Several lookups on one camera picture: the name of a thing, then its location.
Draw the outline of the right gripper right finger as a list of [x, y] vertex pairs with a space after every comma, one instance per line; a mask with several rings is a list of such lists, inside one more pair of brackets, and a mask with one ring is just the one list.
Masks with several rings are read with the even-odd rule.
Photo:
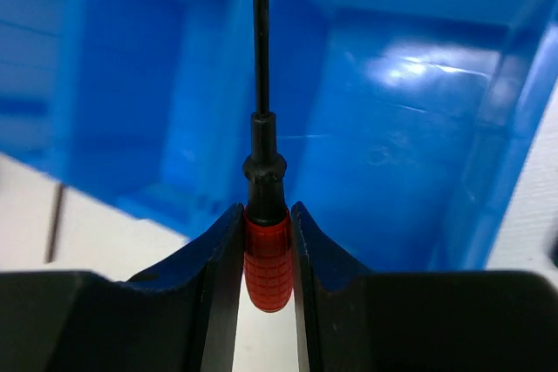
[[302, 371], [554, 371], [557, 291], [525, 271], [379, 273], [291, 210]]

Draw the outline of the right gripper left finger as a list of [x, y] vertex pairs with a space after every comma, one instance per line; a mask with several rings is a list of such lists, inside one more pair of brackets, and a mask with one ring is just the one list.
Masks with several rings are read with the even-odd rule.
[[229, 371], [243, 207], [127, 281], [89, 271], [1, 276], [4, 371]]

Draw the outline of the red-handled screwdriver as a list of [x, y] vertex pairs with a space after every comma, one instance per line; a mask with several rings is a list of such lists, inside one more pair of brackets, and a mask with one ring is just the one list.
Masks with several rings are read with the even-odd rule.
[[263, 312], [283, 309], [291, 296], [290, 219], [283, 179], [287, 163], [277, 151], [276, 115], [269, 95], [269, 0], [253, 0], [255, 112], [251, 152], [242, 170], [248, 180], [244, 273], [248, 295]]

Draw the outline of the brown hex key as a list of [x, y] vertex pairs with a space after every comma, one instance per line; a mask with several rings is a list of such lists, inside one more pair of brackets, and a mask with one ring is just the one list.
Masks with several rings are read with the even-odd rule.
[[66, 186], [58, 183], [52, 201], [51, 218], [48, 231], [48, 240], [45, 250], [44, 262], [52, 263], [58, 250], [59, 231], [62, 223]]

